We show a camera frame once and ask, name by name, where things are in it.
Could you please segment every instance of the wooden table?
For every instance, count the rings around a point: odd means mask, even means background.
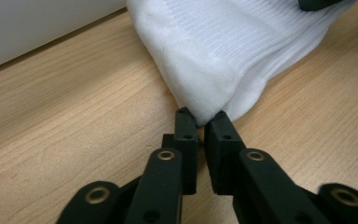
[[[0,223],[54,223],[84,185],[140,175],[177,105],[122,10],[0,66]],[[358,189],[358,2],[234,122],[306,189]],[[183,223],[237,223],[205,159]]]

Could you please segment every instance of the black object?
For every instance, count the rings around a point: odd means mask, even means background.
[[[232,195],[240,224],[358,223],[358,191],[340,184],[313,194],[297,186],[272,157],[247,148],[225,112],[205,127],[205,155],[213,191]],[[182,195],[197,181],[196,123],[176,112],[175,134],[164,134],[144,174],[119,188],[97,181],[81,189],[57,223],[181,223]]]
[[[342,0],[298,0],[298,4],[303,11],[317,11],[340,1]]]

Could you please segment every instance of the wood grain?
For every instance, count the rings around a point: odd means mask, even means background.
[[[89,182],[140,175],[176,109],[125,11],[0,66],[0,223],[54,223]],[[234,124],[298,185],[358,189],[358,2]],[[184,223],[237,223],[203,157],[198,188]]]

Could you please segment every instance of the hole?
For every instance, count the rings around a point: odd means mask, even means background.
[[[252,161],[263,161],[266,159],[263,154],[260,152],[251,151],[246,154],[246,156]]]
[[[332,189],[331,194],[336,200],[347,206],[358,206],[358,196],[347,189]]]
[[[161,151],[157,157],[162,161],[170,161],[175,157],[175,154],[171,151]]]
[[[149,210],[144,213],[144,221],[148,223],[155,223],[159,220],[159,211]]]
[[[308,215],[307,213],[303,213],[303,212],[297,212],[297,214],[295,215],[295,220],[301,224],[312,223],[312,218],[310,217],[310,215]]]
[[[103,203],[109,198],[110,191],[106,187],[97,187],[86,194],[86,202],[90,204]]]

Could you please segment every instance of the ribbed fabric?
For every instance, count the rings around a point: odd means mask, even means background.
[[[128,0],[128,9],[177,103],[202,125],[221,109],[243,115],[352,2],[304,12],[297,0]]]

